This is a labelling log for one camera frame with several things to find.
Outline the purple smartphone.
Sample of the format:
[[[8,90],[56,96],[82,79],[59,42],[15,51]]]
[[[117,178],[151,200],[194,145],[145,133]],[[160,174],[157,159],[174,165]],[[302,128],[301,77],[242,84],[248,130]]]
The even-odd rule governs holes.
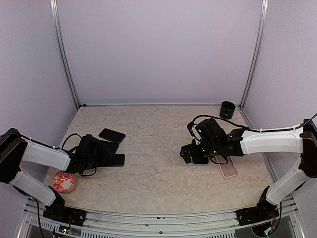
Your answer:
[[[109,166],[112,167],[122,167],[125,164],[124,154],[112,154]]]

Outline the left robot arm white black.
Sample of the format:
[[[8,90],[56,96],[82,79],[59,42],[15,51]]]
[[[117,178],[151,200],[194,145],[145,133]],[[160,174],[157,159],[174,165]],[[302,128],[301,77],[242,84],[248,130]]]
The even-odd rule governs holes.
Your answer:
[[[59,193],[22,170],[21,162],[31,162],[80,175],[96,169],[111,159],[107,146],[87,134],[71,150],[45,145],[10,129],[0,137],[0,181],[33,197],[45,206],[47,212],[63,221],[69,209]]]

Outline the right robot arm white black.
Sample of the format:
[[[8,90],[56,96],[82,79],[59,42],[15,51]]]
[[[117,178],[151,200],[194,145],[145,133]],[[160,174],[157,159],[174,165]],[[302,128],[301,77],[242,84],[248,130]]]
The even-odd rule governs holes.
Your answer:
[[[274,185],[265,189],[253,209],[258,220],[264,220],[277,205],[306,181],[317,176],[317,128],[310,119],[293,127],[253,130],[245,126],[227,134],[210,117],[199,124],[187,125],[192,143],[182,146],[180,157],[185,163],[207,164],[216,156],[243,157],[256,153],[297,153],[300,158]]]

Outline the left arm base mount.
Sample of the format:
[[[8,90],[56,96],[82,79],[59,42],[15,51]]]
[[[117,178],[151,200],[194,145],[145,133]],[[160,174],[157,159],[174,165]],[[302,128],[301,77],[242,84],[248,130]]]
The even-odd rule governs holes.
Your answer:
[[[66,223],[69,225],[83,226],[87,212],[81,209],[63,207],[62,209],[46,208],[43,212],[43,217],[54,221]]]

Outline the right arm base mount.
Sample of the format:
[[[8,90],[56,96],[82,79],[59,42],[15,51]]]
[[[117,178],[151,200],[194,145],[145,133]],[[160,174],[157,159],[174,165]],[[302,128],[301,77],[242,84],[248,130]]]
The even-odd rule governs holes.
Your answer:
[[[236,211],[237,219],[240,226],[262,222],[279,216],[279,211],[276,206],[260,207],[254,206],[243,208]]]

